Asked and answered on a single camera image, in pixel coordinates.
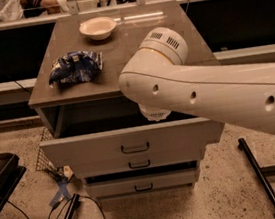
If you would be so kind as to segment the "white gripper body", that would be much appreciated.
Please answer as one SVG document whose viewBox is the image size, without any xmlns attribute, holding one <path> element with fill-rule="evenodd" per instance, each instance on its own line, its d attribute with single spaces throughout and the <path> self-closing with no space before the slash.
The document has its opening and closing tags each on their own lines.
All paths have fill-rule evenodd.
<svg viewBox="0 0 275 219">
<path fill-rule="evenodd" d="M 165 120 L 168 118 L 170 115 L 171 111 L 170 110 L 165 110 L 165 109 L 159 109 L 156 107 L 148 107 L 148 106 L 143 106 L 142 104 L 139 104 L 139 109 L 141 111 L 141 114 L 148 119 L 149 121 L 156 121 L 159 122 L 161 120 Z"/>
</svg>

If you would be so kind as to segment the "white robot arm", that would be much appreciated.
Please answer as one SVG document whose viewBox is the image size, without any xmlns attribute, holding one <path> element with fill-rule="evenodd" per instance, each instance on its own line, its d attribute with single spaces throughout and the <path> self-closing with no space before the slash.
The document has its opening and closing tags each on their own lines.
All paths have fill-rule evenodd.
<svg viewBox="0 0 275 219">
<path fill-rule="evenodd" d="M 275 63 L 190 66 L 187 54 L 180 34 L 151 30 L 122 69 L 120 90 L 144 108 L 275 135 Z"/>
</svg>

